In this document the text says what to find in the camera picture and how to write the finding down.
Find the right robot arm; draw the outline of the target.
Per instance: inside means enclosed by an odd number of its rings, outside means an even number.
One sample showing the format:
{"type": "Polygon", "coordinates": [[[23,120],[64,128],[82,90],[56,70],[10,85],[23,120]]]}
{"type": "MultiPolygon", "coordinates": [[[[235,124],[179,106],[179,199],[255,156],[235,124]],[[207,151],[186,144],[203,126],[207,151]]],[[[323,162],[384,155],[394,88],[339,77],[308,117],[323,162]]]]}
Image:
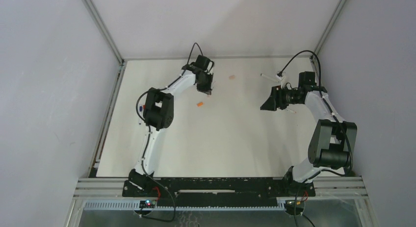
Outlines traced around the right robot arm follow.
{"type": "Polygon", "coordinates": [[[308,146],[307,158],[290,167],[285,178],[290,184],[311,183],[322,172],[347,176],[353,168],[357,125],[347,122],[330,103],[326,89],[315,82],[313,72],[301,72],[297,87],[274,86],[260,106],[264,111],[285,110],[303,104],[312,113],[316,126],[308,146]]]}

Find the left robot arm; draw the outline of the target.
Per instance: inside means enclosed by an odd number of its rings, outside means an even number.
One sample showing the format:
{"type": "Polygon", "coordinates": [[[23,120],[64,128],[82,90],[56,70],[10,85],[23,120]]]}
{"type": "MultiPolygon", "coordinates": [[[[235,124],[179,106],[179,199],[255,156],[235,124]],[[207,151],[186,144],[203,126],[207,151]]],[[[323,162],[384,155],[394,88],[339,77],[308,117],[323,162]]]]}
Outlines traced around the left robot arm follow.
{"type": "Polygon", "coordinates": [[[139,191],[156,185],[153,174],[158,143],[173,122],[175,99],[192,86],[196,86],[198,92],[211,95],[214,66],[214,61],[198,55],[194,62],[182,66],[180,75],[169,85],[161,89],[151,87],[138,98],[136,113],[148,131],[141,157],[129,173],[128,183],[139,191]]]}

